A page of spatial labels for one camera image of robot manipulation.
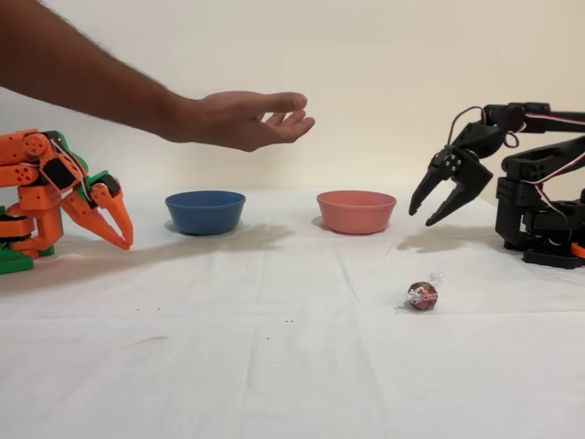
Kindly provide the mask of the person's bare hand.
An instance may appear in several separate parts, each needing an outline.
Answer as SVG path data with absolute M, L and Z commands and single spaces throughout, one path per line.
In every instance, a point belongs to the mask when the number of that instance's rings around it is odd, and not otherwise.
M 291 144 L 314 127 L 306 105 L 305 96 L 295 92 L 219 92 L 186 102 L 172 134 L 176 142 L 243 152 Z

